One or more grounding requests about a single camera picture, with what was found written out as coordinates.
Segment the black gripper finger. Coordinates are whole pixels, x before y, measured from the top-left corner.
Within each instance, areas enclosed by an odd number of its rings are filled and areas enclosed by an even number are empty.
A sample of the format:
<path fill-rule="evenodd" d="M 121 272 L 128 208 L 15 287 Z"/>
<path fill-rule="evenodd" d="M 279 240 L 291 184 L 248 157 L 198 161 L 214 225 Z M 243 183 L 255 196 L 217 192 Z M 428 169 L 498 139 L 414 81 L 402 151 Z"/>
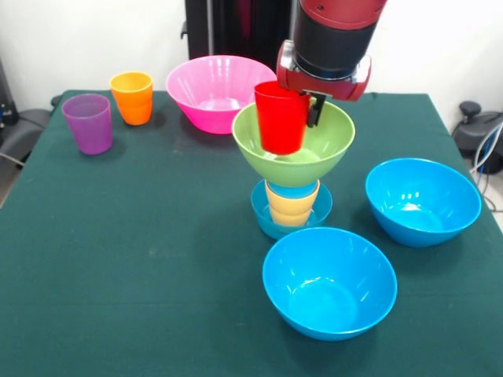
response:
<path fill-rule="evenodd" d="M 310 109 L 307 117 L 307 126 L 313 128 L 318 125 L 321 111 L 325 104 L 326 95 L 322 93 L 313 93 L 310 95 Z"/>

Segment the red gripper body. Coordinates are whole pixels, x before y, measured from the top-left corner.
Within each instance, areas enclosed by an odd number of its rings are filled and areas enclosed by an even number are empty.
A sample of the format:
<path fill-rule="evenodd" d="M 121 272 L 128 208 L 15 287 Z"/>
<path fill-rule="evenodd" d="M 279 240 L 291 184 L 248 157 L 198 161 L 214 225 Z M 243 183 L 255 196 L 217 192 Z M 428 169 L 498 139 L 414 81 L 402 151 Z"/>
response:
<path fill-rule="evenodd" d="M 328 80 L 309 75 L 294 60 L 294 43 L 283 41 L 277 57 L 279 85 L 298 93 L 324 94 L 338 101 L 356 101 L 365 92 L 372 71 L 372 59 L 365 55 L 348 77 Z"/>

